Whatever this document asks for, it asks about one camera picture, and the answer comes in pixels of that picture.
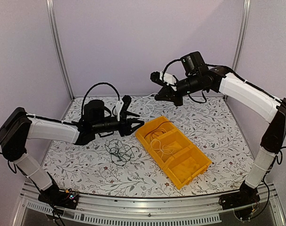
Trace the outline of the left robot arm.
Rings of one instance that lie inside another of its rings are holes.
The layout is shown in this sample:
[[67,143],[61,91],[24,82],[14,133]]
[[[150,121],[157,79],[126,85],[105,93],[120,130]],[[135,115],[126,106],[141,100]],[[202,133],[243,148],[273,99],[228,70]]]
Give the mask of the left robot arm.
[[115,114],[105,116],[110,110],[102,100],[92,100],[82,108],[77,122],[64,122],[28,114],[16,108],[0,128],[0,154],[14,163],[52,204],[62,201],[52,177],[31,157],[25,148],[28,139],[63,141],[74,145],[87,145],[96,136],[106,137],[117,131],[121,137],[133,134],[144,125],[139,115],[128,111],[130,100],[119,100]]

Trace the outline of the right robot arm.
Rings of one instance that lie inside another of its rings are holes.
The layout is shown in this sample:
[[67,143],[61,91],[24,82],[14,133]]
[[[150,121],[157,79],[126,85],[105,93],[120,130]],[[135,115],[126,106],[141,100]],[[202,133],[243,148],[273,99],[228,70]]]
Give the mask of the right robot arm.
[[212,90],[239,101],[269,124],[254,164],[241,186],[242,190],[236,194],[237,203],[246,205],[254,197],[252,189],[258,187],[282,149],[286,137],[286,98],[280,99],[267,93],[227,66],[205,63],[198,51],[175,59],[169,65],[176,62],[182,63],[185,79],[178,80],[174,75],[168,74],[167,67],[161,72],[151,73],[151,81],[162,87],[155,100],[182,106],[184,96]]

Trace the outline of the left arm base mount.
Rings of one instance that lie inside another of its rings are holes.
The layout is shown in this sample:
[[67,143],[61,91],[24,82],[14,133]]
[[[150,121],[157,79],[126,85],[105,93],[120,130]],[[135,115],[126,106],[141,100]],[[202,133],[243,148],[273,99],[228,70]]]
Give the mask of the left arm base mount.
[[51,175],[52,184],[46,190],[40,190],[38,200],[49,204],[50,206],[58,206],[75,210],[79,201],[79,191],[72,190],[71,188],[63,190],[60,189]]

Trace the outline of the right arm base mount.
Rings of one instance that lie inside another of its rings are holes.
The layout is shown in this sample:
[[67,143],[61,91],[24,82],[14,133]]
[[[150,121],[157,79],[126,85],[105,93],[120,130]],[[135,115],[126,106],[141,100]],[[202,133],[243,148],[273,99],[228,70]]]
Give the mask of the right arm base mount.
[[236,209],[235,217],[241,221],[249,220],[259,207],[259,193],[257,188],[241,184],[239,191],[223,194],[219,197],[219,204],[223,210]]

